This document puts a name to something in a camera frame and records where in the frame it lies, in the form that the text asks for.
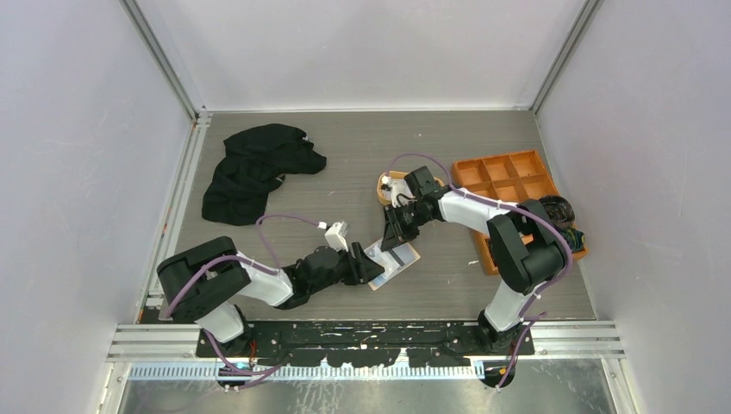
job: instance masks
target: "cable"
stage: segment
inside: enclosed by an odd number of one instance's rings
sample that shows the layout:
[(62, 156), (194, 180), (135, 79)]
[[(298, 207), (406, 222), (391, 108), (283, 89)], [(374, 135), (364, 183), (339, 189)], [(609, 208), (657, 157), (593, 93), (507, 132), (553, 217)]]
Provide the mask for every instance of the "cable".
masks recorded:
[(266, 375), (266, 376), (269, 376), (269, 375), (272, 375), (273, 373), (277, 372), (277, 370), (282, 367), (282, 364), (280, 363), (274, 367), (267, 368), (262, 371), (249, 371), (246, 369), (240, 369), (236, 365), (231, 363), (231, 361), (229, 361), (226, 358), (226, 356), (223, 354), (223, 352), (221, 352), (221, 347), (218, 346), (218, 341), (213, 336), (213, 334), (208, 332), (206, 329), (203, 329), (203, 333), (208, 338), (208, 341), (210, 342), (210, 346), (213, 347), (213, 351), (216, 352), (216, 356), (218, 356), (218, 359), (220, 359), (221, 362), (223, 362), (223, 365), (225, 365), (228, 369), (230, 369), (232, 373), (237, 373), (239, 375)]
[(163, 317), (165, 317), (165, 318), (171, 317), (172, 313), (175, 311), (175, 308), (178, 307), (178, 304), (180, 304), (180, 301), (183, 300), (183, 297), (185, 296), (186, 293), (188, 293), (188, 291), (193, 287), (193, 285), (195, 285), (196, 282), (198, 282), (198, 280), (201, 279), (202, 276), (211, 269), (211, 267), (214, 267), (225, 261), (238, 261), (240, 263), (249, 265), (249, 266), (251, 266), (257, 270), (260, 270), (261, 272), (269, 274), (271, 276), (276, 276), (279, 273), (279, 271), (277, 271), (275, 269), (271, 269), (269, 267), (262, 266), (259, 263), (255, 262), (253, 260), (247, 259), (245, 257), (234, 256), (231, 254), (227, 255), (227, 256), (216, 257), (215, 259), (213, 259), (213, 260), (209, 261), (208, 263), (206, 263), (205, 265), (203, 265), (200, 269), (198, 269), (197, 272), (195, 272), (195, 274), (193, 274), (193, 277), (191, 277), (191, 279), (188, 280), (188, 283), (186, 283), (183, 286), (183, 288), (180, 289), (180, 292), (178, 292), (178, 295), (175, 296), (175, 298), (168, 305), (166, 311), (163, 312)]
[(518, 351), (521, 349), (521, 345), (523, 344), (523, 339), (525, 339), (525, 335), (528, 333), (528, 331), (535, 325), (536, 322), (538, 322), (539, 319), (547, 315), (546, 312), (541, 312), (537, 317), (530, 317), (526, 318), (526, 321), (530, 321), (530, 323), (523, 328), (523, 331), (521, 332), (520, 336), (518, 336), (518, 342), (515, 344), (515, 349), (513, 350), (512, 356), (510, 356), (510, 362), (508, 362), (508, 367), (505, 370), (505, 373), (503, 374), (503, 377), (500, 378), (500, 381), (497, 383), (497, 386), (495, 389), (497, 392), (500, 392), (500, 387), (503, 386), (505, 383), (505, 380), (508, 378), (508, 375), (510, 375), (510, 370), (513, 369), (515, 364), (518, 362)]
[(430, 160), (430, 161), (434, 162), (446, 174), (446, 176), (447, 176), (447, 185), (449, 185), (449, 188), (451, 188), (452, 191), (456, 192), (460, 196), (463, 196), (465, 198), (469, 198), (472, 201), (477, 201), (478, 203), (481, 203), (481, 204), (489, 205), (490, 207), (497, 207), (497, 208), (500, 208), (500, 209), (514, 211), (514, 212), (516, 212), (518, 214), (521, 214), (521, 215), (523, 215), (523, 216), (525, 216), (525, 217), (527, 217), (527, 218), (529, 218), (529, 219), (537, 222), (541, 226), (545, 227), (548, 231), (550, 231), (551, 234), (554, 237), (556, 237), (556, 240), (559, 242), (559, 244), (561, 245), (561, 247), (566, 251), (566, 264), (564, 265), (563, 270), (561, 272), (559, 272), (559, 274), (557, 274), (555, 278), (549, 280), (548, 282), (546, 282), (543, 285), (539, 285), (535, 289), (535, 291), (533, 292), (533, 294), (531, 295), (531, 297), (528, 299), (528, 301), (526, 302), (526, 304), (523, 305), (521, 311), (518, 313), (518, 316), (523, 317), (526, 314), (526, 312), (528, 311), (528, 308), (530, 308), (530, 305), (533, 304), (533, 302), (540, 295), (541, 292), (545, 291), (549, 286), (554, 285), (559, 280), (563, 279), (571, 271), (571, 269), (573, 268), (572, 249), (569, 246), (569, 244), (566, 242), (566, 240), (564, 240), (564, 237), (561, 236), (561, 234), (559, 233), (559, 231), (556, 228), (554, 228), (554, 226), (551, 223), (543, 220), (542, 218), (540, 218), (540, 217), (536, 216), (535, 214), (531, 213), (530, 211), (525, 211), (525, 210), (520, 209), (520, 208), (518, 208), (518, 207), (516, 207), (514, 205), (499, 203), (498, 201), (493, 200), (492, 198), (482, 197), (482, 196), (479, 196), (477, 194), (472, 194), (471, 192), (461, 191), (452, 182), (452, 174), (449, 173), (449, 171), (447, 170), (447, 168), (442, 163), (440, 163), (437, 159), (435, 159), (434, 157), (432, 157), (430, 155), (421, 154), (421, 153), (405, 153), (405, 154), (401, 154), (401, 155), (399, 155), (399, 156), (397, 156), (396, 158), (393, 159), (393, 161), (389, 164), (388, 171), (386, 171), (385, 174), (388, 175), (389, 172), (391, 171), (391, 169), (393, 168), (394, 163), (397, 160), (399, 160), (399, 159), (401, 159), (401, 158), (403, 158), (405, 156), (422, 157), (424, 159), (427, 159), (427, 160)]
[(284, 217), (284, 218), (293, 218), (295, 220), (299, 220), (300, 222), (305, 222), (312, 224), (315, 227), (320, 226), (320, 222), (316, 222), (315, 220), (310, 220), (307, 217), (298, 216), (296, 214), (279, 214), (279, 213), (272, 213), (272, 214), (264, 214), (263, 216), (259, 217), (256, 221), (256, 232), (259, 234), (259, 239), (261, 239), (261, 242), (264, 243), (264, 247), (266, 248), (266, 251), (269, 252), (269, 255), (272, 257), (272, 260), (274, 260), (274, 264), (277, 267), (282, 267), (282, 264), (279, 262), (279, 258), (277, 257), (277, 254), (274, 252), (274, 247), (272, 247), (271, 243), (264, 237), (264, 233), (261, 231), (261, 224), (267, 219), (272, 217)]

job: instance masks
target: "orange compartment tray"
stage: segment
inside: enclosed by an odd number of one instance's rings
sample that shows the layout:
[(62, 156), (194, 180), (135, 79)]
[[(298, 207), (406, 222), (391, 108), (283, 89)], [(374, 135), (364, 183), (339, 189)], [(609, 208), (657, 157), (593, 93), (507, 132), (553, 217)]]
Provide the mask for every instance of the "orange compartment tray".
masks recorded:
[[(457, 161), (452, 164), (452, 178), (457, 184), (481, 196), (520, 203), (527, 198), (559, 195), (546, 166), (535, 150), (520, 153), (500, 154), (491, 157)], [(490, 237), (472, 231), (482, 267), (487, 274), (498, 274), (497, 266), (487, 248)], [(524, 243), (533, 240), (523, 237)], [(589, 253), (584, 249), (573, 254), (580, 260)]]

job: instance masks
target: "black cloth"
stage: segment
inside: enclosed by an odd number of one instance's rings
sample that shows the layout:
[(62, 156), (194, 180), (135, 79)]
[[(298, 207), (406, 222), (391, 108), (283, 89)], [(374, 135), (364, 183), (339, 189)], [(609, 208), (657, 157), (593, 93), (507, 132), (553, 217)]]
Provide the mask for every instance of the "black cloth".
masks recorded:
[(285, 174), (315, 174), (328, 159), (313, 150), (301, 129), (272, 123), (241, 131), (223, 142), (226, 156), (203, 195), (201, 214), (211, 222), (242, 226), (264, 215), (269, 193)]

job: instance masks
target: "white wall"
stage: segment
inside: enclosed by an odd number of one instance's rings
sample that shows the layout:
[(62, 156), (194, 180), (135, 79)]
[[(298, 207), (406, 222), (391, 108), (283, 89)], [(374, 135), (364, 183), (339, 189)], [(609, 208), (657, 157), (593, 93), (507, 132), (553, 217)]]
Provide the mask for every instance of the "white wall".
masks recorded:
[(540, 113), (649, 412), (728, 412), (731, 3), (604, 2)]
[(0, 412), (90, 412), (190, 121), (117, 1), (0, 2)]
[(141, 7), (209, 110), (527, 108), (583, 3), (144, 0)]

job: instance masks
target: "white panel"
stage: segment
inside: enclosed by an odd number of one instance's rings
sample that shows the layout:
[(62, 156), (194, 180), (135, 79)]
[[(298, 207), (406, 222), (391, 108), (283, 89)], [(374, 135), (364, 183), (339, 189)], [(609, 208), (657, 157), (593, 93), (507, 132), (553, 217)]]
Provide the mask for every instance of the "white panel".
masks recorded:
[(143, 3), (209, 110), (301, 110), (527, 108), (583, 2)]
[(648, 412), (727, 412), (731, 3), (604, 2), (540, 113)]
[(117, 1), (3, 0), (0, 56), (0, 412), (91, 412), (190, 121)]

